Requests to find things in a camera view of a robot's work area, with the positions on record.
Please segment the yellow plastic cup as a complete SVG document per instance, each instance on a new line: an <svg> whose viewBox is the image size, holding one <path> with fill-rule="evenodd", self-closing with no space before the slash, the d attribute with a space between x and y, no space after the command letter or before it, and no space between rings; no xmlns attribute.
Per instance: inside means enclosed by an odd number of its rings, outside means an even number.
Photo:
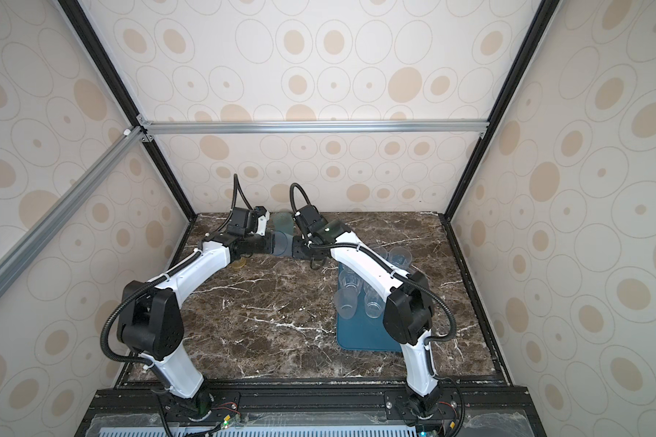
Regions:
<svg viewBox="0 0 656 437"><path fill-rule="evenodd" d="M230 264L230 267L232 269L242 269L246 264L247 261L249 260L250 256L248 257L240 257L238 260L235 260Z"/></svg>

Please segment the clear textured cup front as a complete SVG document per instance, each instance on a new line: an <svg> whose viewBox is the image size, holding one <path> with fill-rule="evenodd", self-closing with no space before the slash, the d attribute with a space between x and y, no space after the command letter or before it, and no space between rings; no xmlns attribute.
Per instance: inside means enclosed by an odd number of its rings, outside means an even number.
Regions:
<svg viewBox="0 0 656 437"><path fill-rule="evenodd" d="M386 303L381 295L371 286L364 286L364 312L370 319L379 319L384 313Z"/></svg>

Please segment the small clear cup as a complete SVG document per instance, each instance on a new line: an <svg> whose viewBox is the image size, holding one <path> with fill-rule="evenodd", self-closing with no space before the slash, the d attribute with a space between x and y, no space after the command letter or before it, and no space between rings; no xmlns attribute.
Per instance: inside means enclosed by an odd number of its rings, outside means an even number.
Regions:
<svg viewBox="0 0 656 437"><path fill-rule="evenodd" d="M373 246L372 250L374 253L379 255L382 259L388 260L389 251L384 246Z"/></svg>

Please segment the blue frosted cup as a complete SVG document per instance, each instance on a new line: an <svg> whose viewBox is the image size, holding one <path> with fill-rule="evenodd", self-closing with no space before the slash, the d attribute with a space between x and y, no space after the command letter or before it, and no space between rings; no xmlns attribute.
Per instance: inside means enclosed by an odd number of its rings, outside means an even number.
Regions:
<svg viewBox="0 0 656 437"><path fill-rule="evenodd" d="M273 231L273 255L293 258L293 234Z"/></svg>

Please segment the clear textured cup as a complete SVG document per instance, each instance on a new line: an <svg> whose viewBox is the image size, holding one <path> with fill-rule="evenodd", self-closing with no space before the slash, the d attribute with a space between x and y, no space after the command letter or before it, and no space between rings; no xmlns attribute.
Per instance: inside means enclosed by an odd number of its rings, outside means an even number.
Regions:
<svg viewBox="0 0 656 437"><path fill-rule="evenodd" d="M364 312L370 319L379 319L384 313L386 303L381 295L371 286L364 286Z"/></svg>
<svg viewBox="0 0 656 437"><path fill-rule="evenodd" d="M342 267L338 276L339 285L348 291L353 291L356 296L360 294L363 288L362 279L348 267Z"/></svg>

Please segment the frosted grey cup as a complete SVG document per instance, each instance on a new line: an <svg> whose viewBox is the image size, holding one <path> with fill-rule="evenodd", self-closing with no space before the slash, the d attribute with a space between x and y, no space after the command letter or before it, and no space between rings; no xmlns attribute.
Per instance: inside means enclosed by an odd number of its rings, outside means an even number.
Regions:
<svg viewBox="0 0 656 437"><path fill-rule="evenodd" d="M345 320L355 316L359 291L353 287L340 288L333 295L333 305L338 315Z"/></svg>

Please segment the clear faceted cup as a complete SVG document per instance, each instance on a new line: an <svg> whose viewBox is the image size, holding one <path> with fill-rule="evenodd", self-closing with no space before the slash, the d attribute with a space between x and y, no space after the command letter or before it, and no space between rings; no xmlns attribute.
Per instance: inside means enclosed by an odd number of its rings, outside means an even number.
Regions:
<svg viewBox="0 0 656 437"><path fill-rule="evenodd" d="M388 252L388 260L399 269L408 269L412 264L413 255L404 247L393 247Z"/></svg>

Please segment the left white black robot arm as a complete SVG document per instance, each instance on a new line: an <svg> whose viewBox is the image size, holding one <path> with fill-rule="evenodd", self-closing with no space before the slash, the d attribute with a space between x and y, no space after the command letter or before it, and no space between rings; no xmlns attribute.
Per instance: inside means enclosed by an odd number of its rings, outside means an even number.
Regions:
<svg viewBox="0 0 656 437"><path fill-rule="evenodd" d="M273 237L265 234L268 220L267 209L251 205L234 175L231 209L222 225L168 271L147 282L131 282L122 291L122 301L100 333L104 355L114 362L148 366L178 398L196 397L204 377L182 345L180 308L218 271L254 253L270 253Z"/></svg>

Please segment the teal plastic tray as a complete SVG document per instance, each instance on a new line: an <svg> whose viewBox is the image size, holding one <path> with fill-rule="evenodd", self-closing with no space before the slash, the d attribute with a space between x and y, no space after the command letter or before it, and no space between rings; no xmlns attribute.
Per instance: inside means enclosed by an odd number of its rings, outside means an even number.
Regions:
<svg viewBox="0 0 656 437"><path fill-rule="evenodd" d="M343 266L342 263L338 264L338 273L341 272ZM383 326L384 313L381 318L376 320L366 316L364 312L364 286L366 285L369 284L363 281L355 316L345 320L337 315L337 342L341 348L349 351L400 353L401 346L386 332Z"/></svg>

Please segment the green frosted cup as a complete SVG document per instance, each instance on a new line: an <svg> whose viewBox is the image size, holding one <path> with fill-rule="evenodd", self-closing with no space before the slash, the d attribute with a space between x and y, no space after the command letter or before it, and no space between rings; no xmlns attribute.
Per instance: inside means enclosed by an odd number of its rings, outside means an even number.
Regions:
<svg viewBox="0 0 656 437"><path fill-rule="evenodd" d="M273 221L273 228L275 231L288 235L293 235L294 221L293 221L293 214L291 212L280 211L280 212L273 213L271 219Z"/></svg>

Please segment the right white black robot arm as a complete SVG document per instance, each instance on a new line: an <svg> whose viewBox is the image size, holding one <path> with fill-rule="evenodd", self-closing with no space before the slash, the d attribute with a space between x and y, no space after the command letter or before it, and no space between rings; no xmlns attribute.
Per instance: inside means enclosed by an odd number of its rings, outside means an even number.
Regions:
<svg viewBox="0 0 656 437"><path fill-rule="evenodd" d="M425 417L441 396L431 344L449 342L457 334L451 309L429 289L426 275L407 271L370 249L341 220L328 221L304 188L289 187L293 221L301 235L300 252L311 259L331 257L368 284L386 304L383 326L401 346L411 409Z"/></svg>

